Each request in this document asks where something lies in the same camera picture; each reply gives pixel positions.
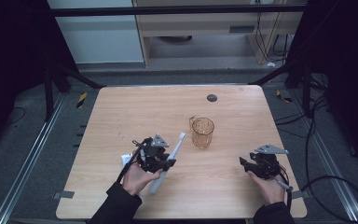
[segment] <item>black pole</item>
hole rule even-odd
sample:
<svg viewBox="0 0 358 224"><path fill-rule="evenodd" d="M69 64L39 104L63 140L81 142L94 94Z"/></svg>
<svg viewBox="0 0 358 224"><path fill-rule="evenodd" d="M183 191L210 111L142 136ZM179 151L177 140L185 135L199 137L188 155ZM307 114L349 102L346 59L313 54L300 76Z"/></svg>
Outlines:
<svg viewBox="0 0 358 224"><path fill-rule="evenodd" d="M248 13L248 12L302 12L307 4L280 5L220 5L176 7L98 7L58 8L51 10L25 10L25 13L50 17L124 16L157 14Z"/></svg>

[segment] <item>small black object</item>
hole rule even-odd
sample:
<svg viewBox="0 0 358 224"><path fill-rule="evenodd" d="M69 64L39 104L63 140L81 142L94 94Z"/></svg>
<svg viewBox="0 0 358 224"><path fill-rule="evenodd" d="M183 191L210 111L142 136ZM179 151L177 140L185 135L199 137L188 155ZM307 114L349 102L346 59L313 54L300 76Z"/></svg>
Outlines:
<svg viewBox="0 0 358 224"><path fill-rule="evenodd" d="M256 164L248 162L240 157L240 163L244 166L245 171L252 171L255 175L262 179L271 179L281 172L281 167L277 161L275 154L250 153L251 160Z"/></svg>
<svg viewBox="0 0 358 224"><path fill-rule="evenodd" d="M209 94L206 99L209 101L209 102L215 102L217 101L217 96L214 95L214 94Z"/></svg>

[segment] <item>hand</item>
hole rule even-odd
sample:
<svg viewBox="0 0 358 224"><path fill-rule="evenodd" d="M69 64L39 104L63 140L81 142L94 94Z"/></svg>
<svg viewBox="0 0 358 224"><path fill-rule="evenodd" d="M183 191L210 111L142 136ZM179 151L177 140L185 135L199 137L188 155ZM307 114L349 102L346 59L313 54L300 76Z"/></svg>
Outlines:
<svg viewBox="0 0 358 224"><path fill-rule="evenodd" d="M260 188L261 194L263 195L266 205L284 201L285 189L278 183L275 178L265 180L259 178L252 171L248 171L247 173Z"/></svg>
<svg viewBox="0 0 358 224"><path fill-rule="evenodd" d="M123 177L123 189L134 196L152 180L158 179L162 169L153 174L145 172L138 162L133 163Z"/></svg>

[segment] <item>black sleeve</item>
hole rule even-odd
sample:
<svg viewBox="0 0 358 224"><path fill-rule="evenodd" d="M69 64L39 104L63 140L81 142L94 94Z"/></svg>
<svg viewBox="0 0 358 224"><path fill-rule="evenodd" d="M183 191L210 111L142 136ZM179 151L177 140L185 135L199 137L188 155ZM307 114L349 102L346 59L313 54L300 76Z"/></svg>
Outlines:
<svg viewBox="0 0 358 224"><path fill-rule="evenodd" d="M284 223L295 224L285 203L273 203L261 206L254 216L255 224Z"/></svg>
<svg viewBox="0 0 358 224"><path fill-rule="evenodd" d="M141 198L131 196L120 184L115 182L106 192L106 200L89 221L89 224L127 224L142 204Z"/></svg>

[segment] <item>white cabinet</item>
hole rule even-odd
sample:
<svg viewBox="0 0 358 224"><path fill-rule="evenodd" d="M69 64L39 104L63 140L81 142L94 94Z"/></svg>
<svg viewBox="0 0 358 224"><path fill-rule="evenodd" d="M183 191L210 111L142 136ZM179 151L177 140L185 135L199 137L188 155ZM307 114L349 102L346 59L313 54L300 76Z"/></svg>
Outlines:
<svg viewBox="0 0 358 224"><path fill-rule="evenodd" d="M48 3L51 8L132 7L131 0L48 0ZM78 66L144 62L134 16L56 19Z"/></svg>

